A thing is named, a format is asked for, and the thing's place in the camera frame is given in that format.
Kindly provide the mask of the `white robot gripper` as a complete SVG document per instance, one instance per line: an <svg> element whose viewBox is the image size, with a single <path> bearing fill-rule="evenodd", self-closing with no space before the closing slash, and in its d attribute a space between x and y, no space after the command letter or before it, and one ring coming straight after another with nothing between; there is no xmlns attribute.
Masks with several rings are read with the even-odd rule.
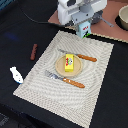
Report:
<svg viewBox="0 0 128 128"><path fill-rule="evenodd" d="M91 20L106 5L107 0L58 0L58 19L64 26L76 26Z"/></svg>

